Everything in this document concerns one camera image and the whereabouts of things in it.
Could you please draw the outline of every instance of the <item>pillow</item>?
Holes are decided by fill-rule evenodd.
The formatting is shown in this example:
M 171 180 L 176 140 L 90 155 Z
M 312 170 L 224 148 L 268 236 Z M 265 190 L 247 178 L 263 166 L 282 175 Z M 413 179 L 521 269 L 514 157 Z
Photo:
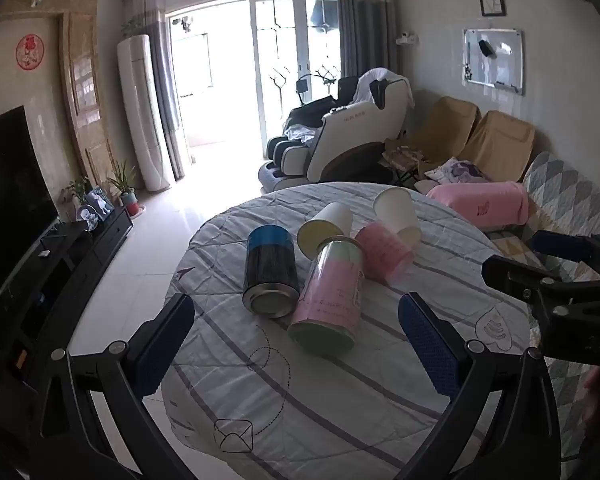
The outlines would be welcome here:
M 526 189 L 517 182 L 441 184 L 427 194 L 476 227 L 524 225 L 529 218 Z
M 425 178 L 424 180 L 415 182 L 413 187 L 416 189 L 416 191 L 426 195 L 429 191 L 439 185 L 440 184 L 438 184 L 435 180 L 429 180 L 428 178 Z
M 454 156 L 435 170 L 424 173 L 439 184 L 483 184 L 490 182 L 480 169 L 468 160 L 457 160 Z

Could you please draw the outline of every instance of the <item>blue can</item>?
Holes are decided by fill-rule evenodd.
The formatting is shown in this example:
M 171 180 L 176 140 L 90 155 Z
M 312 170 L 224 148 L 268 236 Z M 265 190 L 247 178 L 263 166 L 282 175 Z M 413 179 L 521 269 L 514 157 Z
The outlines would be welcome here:
M 277 225 L 253 230 L 247 241 L 242 302 L 265 317 L 283 317 L 293 312 L 300 297 L 294 241 Z

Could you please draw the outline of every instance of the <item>screw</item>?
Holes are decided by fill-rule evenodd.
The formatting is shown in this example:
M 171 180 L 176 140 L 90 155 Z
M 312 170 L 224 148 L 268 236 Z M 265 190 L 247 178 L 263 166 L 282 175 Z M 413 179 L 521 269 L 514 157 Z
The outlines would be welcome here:
M 124 341 L 114 341 L 109 345 L 110 354 L 122 354 L 125 351 L 126 343 Z
M 532 359 L 537 360 L 542 357 L 542 352 L 539 351 L 535 346 L 532 346 L 527 351 L 528 351 L 529 357 L 531 357 Z
M 569 309 L 563 305 L 559 305 L 554 308 L 554 314 L 556 316 L 566 316 L 569 313 Z
M 64 359 L 65 355 L 66 352 L 64 350 L 62 350 L 61 348 L 56 348 L 53 352 L 51 352 L 51 359 L 53 361 L 61 361 L 62 359 Z
M 484 352 L 484 345 L 477 339 L 472 339 L 466 344 L 466 347 L 474 354 L 481 354 Z

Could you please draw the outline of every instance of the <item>round table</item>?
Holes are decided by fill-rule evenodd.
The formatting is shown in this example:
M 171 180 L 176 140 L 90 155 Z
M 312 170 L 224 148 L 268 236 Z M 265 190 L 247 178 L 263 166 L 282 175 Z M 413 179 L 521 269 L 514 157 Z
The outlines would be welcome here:
M 387 186 L 314 184 L 229 209 L 192 238 L 168 298 L 189 294 L 196 321 L 162 382 L 174 434 L 224 460 L 246 480 L 390 480 L 448 405 L 433 388 L 398 323 L 401 295 L 416 291 L 465 340 L 493 351 L 528 346 L 526 305 L 487 288 L 482 262 L 498 251 L 451 209 L 412 193 L 422 228 L 414 264 L 392 288 L 364 281 L 353 350 L 339 358 L 304 352 L 242 305 L 246 239 L 273 223 L 293 236 L 331 202 L 353 211 L 354 235 L 374 220 Z M 300 284 L 311 262 L 296 250 Z M 492 394 L 470 446 L 477 449 L 497 401 Z

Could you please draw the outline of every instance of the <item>pink paper cup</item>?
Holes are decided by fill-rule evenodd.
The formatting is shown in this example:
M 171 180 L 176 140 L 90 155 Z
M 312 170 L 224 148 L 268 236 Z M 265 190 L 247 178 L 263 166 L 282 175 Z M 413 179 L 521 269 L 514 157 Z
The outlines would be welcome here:
M 356 241 L 365 253 L 365 277 L 375 282 L 392 282 L 413 263 L 413 251 L 381 221 L 360 229 Z

